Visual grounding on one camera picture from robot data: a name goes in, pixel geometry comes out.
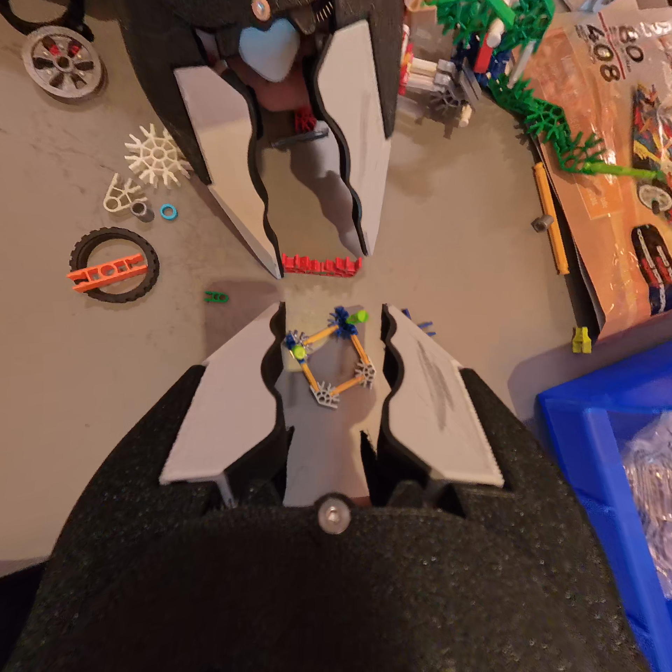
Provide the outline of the white snowflake connector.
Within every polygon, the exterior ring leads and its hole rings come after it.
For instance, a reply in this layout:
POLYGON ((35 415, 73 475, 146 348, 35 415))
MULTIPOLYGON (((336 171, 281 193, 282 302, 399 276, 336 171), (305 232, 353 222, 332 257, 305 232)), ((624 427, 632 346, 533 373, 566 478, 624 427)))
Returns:
POLYGON ((190 180, 192 167, 166 128, 159 133, 150 124, 148 128, 140 126, 139 133, 139 137, 129 135, 124 159, 141 182, 154 189, 172 189, 179 187, 182 179, 190 180))

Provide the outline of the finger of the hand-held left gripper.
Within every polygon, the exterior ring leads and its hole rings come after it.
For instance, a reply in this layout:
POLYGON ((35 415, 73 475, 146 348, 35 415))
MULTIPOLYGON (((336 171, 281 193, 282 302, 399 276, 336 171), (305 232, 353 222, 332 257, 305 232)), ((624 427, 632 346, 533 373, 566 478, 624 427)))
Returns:
POLYGON ((384 131, 369 23, 329 35, 314 74, 320 113, 339 147, 341 180, 352 198, 352 220, 364 255, 378 237, 391 152, 384 131))
POLYGON ((174 70, 209 178, 209 190, 242 238, 276 279, 284 271, 268 221, 268 196, 257 167, 256 98, 230 69, 174 70))

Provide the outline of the clear plastic bag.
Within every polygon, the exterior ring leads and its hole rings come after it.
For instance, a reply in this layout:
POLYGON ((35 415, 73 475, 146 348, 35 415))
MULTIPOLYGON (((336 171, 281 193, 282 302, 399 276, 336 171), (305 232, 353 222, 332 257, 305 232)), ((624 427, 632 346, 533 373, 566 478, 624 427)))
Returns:
POLYGON ((671 413, 626 443, 626 477, 660 587, 671 600, 671 413))

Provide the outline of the orange toy connector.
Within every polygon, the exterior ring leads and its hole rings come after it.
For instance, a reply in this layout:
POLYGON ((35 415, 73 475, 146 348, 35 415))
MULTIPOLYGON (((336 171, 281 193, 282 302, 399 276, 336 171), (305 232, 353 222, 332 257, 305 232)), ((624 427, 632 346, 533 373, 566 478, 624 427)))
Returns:
POLYGON ((71 271, 67 277, 73 282, 76 292, 85 293, 130 280, 147 271, 147 260, 142 254, 137 254, 71 271))

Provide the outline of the blue plastic bin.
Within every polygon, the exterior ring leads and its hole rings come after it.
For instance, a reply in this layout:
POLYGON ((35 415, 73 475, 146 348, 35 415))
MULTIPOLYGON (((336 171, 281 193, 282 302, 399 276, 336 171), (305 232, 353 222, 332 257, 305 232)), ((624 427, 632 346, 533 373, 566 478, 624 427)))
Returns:
POLYGON ((538 396, 557 461, 600 539, 636 640, 653 671, 671 670, 664 596, 622 457, 671 411, 671 342, 538 396))

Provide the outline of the square rod and connector frame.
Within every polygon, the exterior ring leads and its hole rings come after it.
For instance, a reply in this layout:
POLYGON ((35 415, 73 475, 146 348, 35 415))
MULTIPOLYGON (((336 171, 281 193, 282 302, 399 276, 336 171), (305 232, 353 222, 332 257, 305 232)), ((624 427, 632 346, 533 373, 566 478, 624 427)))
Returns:
POLYGON ((359 338, 358 330, 358 326, 365 324, 368 319, 368 312, 363 308, 350 313, 344 307, 335 307, 330 314, 330 320, 325 329, 312 335, 296 330, 288 331, 284 335, 283 345, 285 350, 300 368, 308 382, 313 398, 320 406, 337 409, 342 393, 356 387, 372 388, 376 377, 376 369, 359 338), (314 352, 315 345, 338 339, 349 343, 357 354, 354 374, 338 385, 318 382, 309 366, 309 357, 314 352))

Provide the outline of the multicolour toy assembly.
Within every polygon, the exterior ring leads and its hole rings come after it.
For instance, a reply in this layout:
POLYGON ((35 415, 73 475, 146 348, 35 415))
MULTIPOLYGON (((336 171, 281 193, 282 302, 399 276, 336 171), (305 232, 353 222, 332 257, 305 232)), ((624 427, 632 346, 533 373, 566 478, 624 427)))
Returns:
POLYGON ((466 128, 491 80, 507 74, 502 49, 517 1, 405 1, 399 96, 420 116, 466 128))

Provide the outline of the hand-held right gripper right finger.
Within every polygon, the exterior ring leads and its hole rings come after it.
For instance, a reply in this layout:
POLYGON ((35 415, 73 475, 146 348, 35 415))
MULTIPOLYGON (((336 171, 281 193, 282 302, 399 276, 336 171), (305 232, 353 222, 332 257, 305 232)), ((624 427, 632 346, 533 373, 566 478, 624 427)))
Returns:
POLYGON ((461 365, 401 310, 383 306, 386 353, 398 366, 379 438, 399 444, 429 476, 503 488, 505 479, 461 374, 461 365))

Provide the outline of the orange toy packaging bag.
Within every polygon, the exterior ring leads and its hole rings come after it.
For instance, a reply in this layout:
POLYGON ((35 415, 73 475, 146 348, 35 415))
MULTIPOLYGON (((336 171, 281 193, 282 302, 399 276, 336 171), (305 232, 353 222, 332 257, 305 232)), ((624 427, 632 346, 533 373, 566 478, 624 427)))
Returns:
POLYGON ((671 312, 671 6, 558 14, 525 71, 606 163, 660 179, 572 174, 543 147, 603 338, 671 312))

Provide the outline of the small white toy connector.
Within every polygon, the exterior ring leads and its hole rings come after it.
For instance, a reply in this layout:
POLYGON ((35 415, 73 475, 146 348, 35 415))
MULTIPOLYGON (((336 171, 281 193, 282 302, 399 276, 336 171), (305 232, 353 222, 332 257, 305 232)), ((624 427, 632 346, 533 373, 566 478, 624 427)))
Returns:
POLYGON ((103 208, 110 214, 119 214, 135 202, 145 203, 148 199, 142 195, 142 189, 132 178, 122 180, 119 173, 114 173, 105 192, 103 208))

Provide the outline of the yellow toy rod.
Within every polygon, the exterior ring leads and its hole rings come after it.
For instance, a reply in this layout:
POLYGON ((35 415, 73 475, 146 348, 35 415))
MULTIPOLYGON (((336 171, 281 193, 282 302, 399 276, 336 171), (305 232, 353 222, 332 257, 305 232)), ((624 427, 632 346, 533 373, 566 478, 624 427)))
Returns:
POLYGON ((567 253, 560 232, 559 220, 557 217, 552 191, 550 189, 550 182, 548 180, 548 175, 544 164, 542 162, 537 162, 533 167, 533 171, 536 186, 540 196, 540 202, 543 208, 543 214, 550 214, 556 218, 556 223, 553 224, 548 231, 546 231, 550 240, 556 270, 560 275, 568 275, 569 265, 567 253))

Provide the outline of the blue snowflake connector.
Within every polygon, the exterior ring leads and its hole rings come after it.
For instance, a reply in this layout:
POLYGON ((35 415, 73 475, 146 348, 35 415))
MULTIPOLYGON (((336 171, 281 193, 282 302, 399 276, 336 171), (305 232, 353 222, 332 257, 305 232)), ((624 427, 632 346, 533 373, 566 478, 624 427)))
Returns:
MULTIPOLYGON (((407 317, 409 320, 413 321, 413 318, 412 318, 412 316, 411 316, 411 313, 410 313, 410 311, 409 311, 407 308, 403 308, 403 309, 402 309, 402 313, 403 313, 403 315, 406 315, 406 317, 407 317)), ((436 332, 434 331, 434 328, 433 328, 433 322, 432 322, 432 321, 425 321, 425 322, 421 322, 421 323, 420 323, 420 322, 416 322, 415 325, 416 325, 420 330, 422 330, 426 335, 428 335, 428 336, 430 336, 430 337, 434 337, 434 336, 436 336, 436 332)))

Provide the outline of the red toy connector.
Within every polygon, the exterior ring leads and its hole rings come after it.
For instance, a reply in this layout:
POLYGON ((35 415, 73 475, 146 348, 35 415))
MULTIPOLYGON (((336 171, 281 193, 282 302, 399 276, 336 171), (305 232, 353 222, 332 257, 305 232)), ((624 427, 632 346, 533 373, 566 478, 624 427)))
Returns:
POLYGON ((301 257, 297 255, 291 257, 282 254, 281 261, 285 274, 319 275, 335 278, 352 278, 357 275, 363 266, 363 259, 361 257, 357 259, 336 257, 321 261, 308 256, 301 257))

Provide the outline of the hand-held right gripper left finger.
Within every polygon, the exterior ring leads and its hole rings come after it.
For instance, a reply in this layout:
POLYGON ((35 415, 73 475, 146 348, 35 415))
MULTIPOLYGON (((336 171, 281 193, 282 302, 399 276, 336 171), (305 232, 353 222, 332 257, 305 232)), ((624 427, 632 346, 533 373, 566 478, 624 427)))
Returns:
POLYGON ((273 302, 204 362, 204 371, 159 476, 159 483, 217 481, 233 485, 233 468, 280 429, 278 374, 264 357, 282 339, 284 303, 273 302))

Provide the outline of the grey toy wheel hub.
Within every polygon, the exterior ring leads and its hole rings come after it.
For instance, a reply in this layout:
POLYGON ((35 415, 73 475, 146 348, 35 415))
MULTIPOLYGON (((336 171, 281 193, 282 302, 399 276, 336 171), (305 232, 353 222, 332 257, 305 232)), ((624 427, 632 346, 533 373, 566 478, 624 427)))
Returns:
POLYGON ((94 46, 72 29, 44 26, 29 33, 23 65, 46 94, 67 104, 96 96, 105 84, 105 66, 94 46))

